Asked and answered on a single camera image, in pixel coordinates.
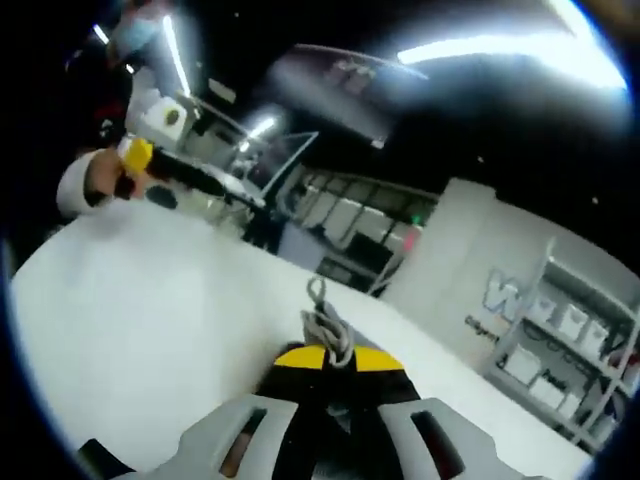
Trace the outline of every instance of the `fluorescent light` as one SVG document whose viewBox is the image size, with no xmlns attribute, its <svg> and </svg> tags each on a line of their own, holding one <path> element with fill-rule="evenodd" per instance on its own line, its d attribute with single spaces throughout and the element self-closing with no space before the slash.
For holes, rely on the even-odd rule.
<svg viewBox="0 0 640 480">
<path fill-rule="evenodd" d="M 173 24 L 169 15 L 165 15 L 165 17 L 162 19 L 162 25 L 164 26 L 164 33 L 167 36 L 167 41 L 169 42 L 169 50 L 171 50 L 173 64 L 176 66 L 176 70 L 178 71 L 178 78 L 180 79 L 180 84 L 182 85 L 182 91 L 187 97 L 189 97 L 191 96 L 191 89 L 189 88 L 187 75 L 184 73 L 184 68 L 182 67 L 182 62 L 180 61 L 180 53 L 178 52 L 176 34 L 173 31 Z"/>
<path fill-rule="evenodd" d="M 256 125 L 256 127 L 249 132 L 247 139 L 256 138 L 262 135 L 264 132 L 269 130 L 275 124 L 276 124 L 276 119 L 273 117 L 266 117 L 262 119 L 260 123 L 258 123 L 258 125 Z M 243 140 L 242 142 L 240 142 L 240 144 L 238 145 L 238 150 L 240 150 L 241 152 L 246 152 L 247 150 L 249 150 L 249 142 L 247 140 Z"/>
<path fill-rule="evenodd" d="M 586 42 L 595 41 L 591 23 L 575 3 L 571 0 L 547 0 L 547 3 L 556 11 L 576 38 Z"/>
<path fill-rule="evenodd" d="M 93 31 L 96 32 L 96 35 L 100 40 L 102 40 L 102 43 L 104 43 L 105 45 L 109 43 L 109 37 L 107 37 L 106 33 L 104 33 L 104 31 L 100 28 L 100 25 L 94 25 Z"/>
<path fill-rule="evenodd" d="M 271 127 L 273 127 L 275 124 L 276 124 L 276 119 L 275 118 L 267 117 L 264 120 L 262 120 L 258 125 L 256 125 L 256 128 L 251 130 L 251 133 L 249 133 L 249 136 L 251 138 L 255 138 L 257 136 L 260 136 L 264 132 L 269 130 Z"/>
<path fill-rule="evenodd" d="M 601 88 L 626 89 L 610 58 L 594 43 L 564 33 L 480 35 L 433 42 L 398 53 L 404 64 L 465 55 L 524 55 L 548 67 Z"/>
</svg>

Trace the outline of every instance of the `desk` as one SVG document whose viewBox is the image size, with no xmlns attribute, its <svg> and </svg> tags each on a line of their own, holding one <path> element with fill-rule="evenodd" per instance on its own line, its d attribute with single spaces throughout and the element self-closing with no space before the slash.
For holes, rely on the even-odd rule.
<svg viewBox="0 0 640 480">
<path fill-rule="evenodd" d="M 180 434 L 254 388 L 302 339 L 312 274 L 154 204 L 116 200 L 55 234 L 12 282 L 19 346 L 72 448 L 95 437 L 133 468 L 171 457 Z M 390 306 L 328 282 L 355 328 L 493 436 L 523 474 L 575 478 L 588 457 Z"/>
</svg>

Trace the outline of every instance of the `white box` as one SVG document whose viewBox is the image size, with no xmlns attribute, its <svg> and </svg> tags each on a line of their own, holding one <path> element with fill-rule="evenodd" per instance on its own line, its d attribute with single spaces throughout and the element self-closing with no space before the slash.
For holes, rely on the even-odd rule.
<svg viewBox="0 0 640 480">
<path fill-rule="evenodd" d="M 592 319 L 582 331 L 580 347 L 586 354 L 600 358 L 602 345 L 609 336 L 609 329 L 604 327 L 596 319 Z"/>
<path fill-rule="evenodd" d="M 578 396 L 575 392 L 569 392 L 564 398 L 562 405 L 560 405 L 560 408 L 558 408 L 558 413 L 567 420 L 571 420 L 578 411 L 578 408 L 580 408 L 582 398 L 582 396 Z"/>
<path fill-rule="evenodd" d="M 628 365 L 622 376 L 622 381 L 631 389 L 631 393 L 635 394 L 640 387 L 640 362 Z"/>
<path fill-rule="evenodd" d="M 547 398 L 547 392 L 550 386 L 553 387 L 553 385 L 547 382 L 544 378 L 538 377 L 531 385 L 529 393 L 531 393 L 532 397 L 544 402 L 544 399 Z"/>
<path fill-rule="evenodd" d="M 520 345 L 509 355 L 504 371 L 525 385 L 529 385 L 542 367 L 540 359 Z"/>
<path fill-rule="evenodd" d="M 558 331 L 570 340 L 576 341 L 580 336 L 580 332 L 589 320 L 589 316 L 575 305 L 566 304 L 558 314 L 552 319 L 553 324 Z"/>
<path fill-rule="evenodd" d="M 618 427 L 616 419 L 609 415 L 602 415 L 596 423 L 591 427 L 591 435 L 600 443 L 604 443 L 611 436 L 613 431 Z"/>
<path fill-rule="evenodd" d="M 533 302 L 531 302 L 531 305 L 527 310 L 527 317 L 535 322 L 548 322 L 551 319 L 556 306 L 556 302 L 551 300 L 549 297 L 541 293 L 536 293 L 533 298 Z"/>
<path fill-rule="evenodd" d="M 558 409 L 565 397 L 562 390 L 557 389 L 552 383 L 542 377 L 536 378 L 529 392 L 531 396 L 537 398 L 553 410 Z"/>
</svg>

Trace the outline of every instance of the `yellow stripe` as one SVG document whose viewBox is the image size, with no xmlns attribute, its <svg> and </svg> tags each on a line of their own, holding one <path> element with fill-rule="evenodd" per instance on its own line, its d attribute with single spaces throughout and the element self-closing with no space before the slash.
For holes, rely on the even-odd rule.
<svg viewBox="0 0 640 480">
<path fill-rule="evenodd" d="M 322 370 L 324 362 L 324 348 L 317 345 L 300 347 L 278 357 L 275 365 L 291 368 L 311 368 Z"/>
<path fill-rule="evenodd" d="M 389 355 L 369 347 L 355 348 L 356 369 L 358 372 L 382 372 L 386 370 L 403 370 L 402 364 Z"/>
</svg>

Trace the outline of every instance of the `rope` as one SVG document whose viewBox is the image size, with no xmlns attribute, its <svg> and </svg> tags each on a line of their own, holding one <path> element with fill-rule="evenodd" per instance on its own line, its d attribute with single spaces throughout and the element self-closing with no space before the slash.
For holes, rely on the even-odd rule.
<svg viewBox="0 0 640 480">
<path fill-rule="evenodd" d="M 320 285 L 318 291 L 314 289 L 316 283 Z M 315 308 L 313 312 L 302 311 L 304 339 L 308 344 L 324 346 L 329 352 L 329 363 L 343 368 L 353 357 L 354 332 L 325 301 L 326 292 L 327 286 L 322 277 L 313 277 L 307 283 L 307 294 Z"/>
</svg>

